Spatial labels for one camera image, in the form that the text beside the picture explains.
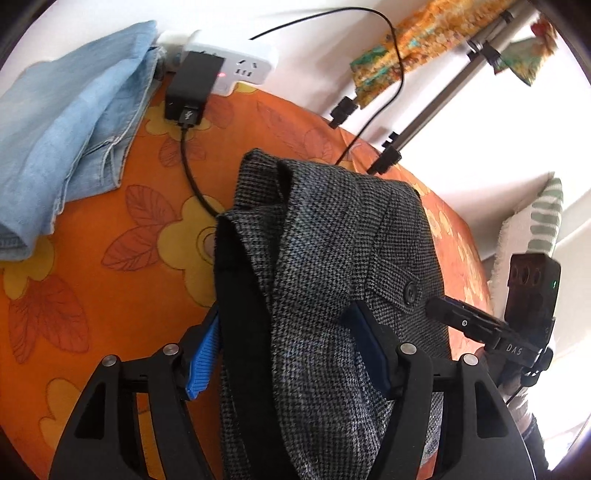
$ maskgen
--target black device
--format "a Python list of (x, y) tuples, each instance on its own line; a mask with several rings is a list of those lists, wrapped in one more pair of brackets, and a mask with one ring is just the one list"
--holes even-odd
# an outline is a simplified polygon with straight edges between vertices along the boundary
[(520, 374), (521, 385), (532, 387), (554, 356), (548, 343), (559, 285), (556, 260), (543, 253), (514, 254), (504, 322), (450, 297), (430, 299), (427, 316), (483, 343), (489, 354), (504, 357), (506, 362), (498, 362), (489, 371), (496, 385)]
[(180, 124), (198, 125), (225, 59), (190, 51), (166, 89), (164, 117)]

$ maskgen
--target houndstooth fabric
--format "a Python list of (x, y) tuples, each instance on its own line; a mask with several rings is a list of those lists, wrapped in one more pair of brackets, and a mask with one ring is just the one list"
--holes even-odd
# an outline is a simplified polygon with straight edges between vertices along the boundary
[[(420, 199), (402, 182), (253, 150), (224, 216), (271, 312), (274, 401), (292, 464), (305, 480), (365, 479), (392, 403), (371, 385), (340, 315), (364, 300), (402, 341), (450, 357), (447, 328), (425, 314), (443, 280)], [(412, 306), (409, 281), (419, 289)], [(437, 448), (442, 405), (434, 394), (424, 460)], [(226, 373), (222, 429), (226, 477), (250, 479)]]

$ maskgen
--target orange floral bedspread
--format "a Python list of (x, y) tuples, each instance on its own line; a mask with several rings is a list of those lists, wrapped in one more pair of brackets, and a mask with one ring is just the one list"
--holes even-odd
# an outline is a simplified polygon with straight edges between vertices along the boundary
[[(47, 478), (59, 437), (94, 368), (107, 354), (126, 361), (181, 338), (214, 301), (215, 223), (192, 197), (179, 159), (179, 128), (163, 120), (164, 88), (131, 147), (120, 189), (68, 203), (53, 235), (23, 262), (0, 262), (0, 424), (17, 451)], [(324, 119), (244, 85), (214, 96), (190, 131), (193, 175), (218, 209), (232, 204), (241, 158), (251, 148), (334, 163), (351, 135)], [(364, 142), (343, 166), (365, 171), (377, 156)], [(402, 167), (387, 178), (421, 194), (448, 295), (490, 311), (467, 225)], [(474, 351), (452, 333), (454, 357)], [(221, 478), (217, 375), (189, 405), (204, 453)], [(139, 421), (150, 474), (157, 459), (146, 398)], [(428, 476), (423, 470), (423, 477)]]

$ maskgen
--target metal pole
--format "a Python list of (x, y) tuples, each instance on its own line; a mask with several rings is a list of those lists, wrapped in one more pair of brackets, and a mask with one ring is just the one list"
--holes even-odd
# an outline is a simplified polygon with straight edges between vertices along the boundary
[[(516, 33), (527, 25), (537, 13), (536, 8), (529, 2), (523, 10), (508, 24), (495, 38), (489, 41), (492, 48), (497, 51), (504, 50), (513, 40)], [(487, 63), (484, 55), (475, 57), (466, 67), (437, 95), (429, 105), (392, 142), (390, 148), (400, 151), (410, 142), (425, 125), (427, 125), (440, 110), (445, 107), (466, 84), (474, 78), (480, 69)]]
[[(528, 4), (529, 2), (527, 0), (517, 0), (505, 12), (502, 12), (496, 20), (493, 20), (468, 40), (468, 46), (478, 53), (487, 40), (495, 38)], [(507, 21), (507, 15), (505, 13), (509, 14), (510, 21)]]

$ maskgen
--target black power adapter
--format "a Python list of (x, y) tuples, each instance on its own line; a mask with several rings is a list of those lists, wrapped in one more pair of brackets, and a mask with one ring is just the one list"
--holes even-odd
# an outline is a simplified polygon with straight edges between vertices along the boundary
[(190, 51), (166, 89), (164, 117), (181, 125), (201, 123), (207, 97), (225, 59)]

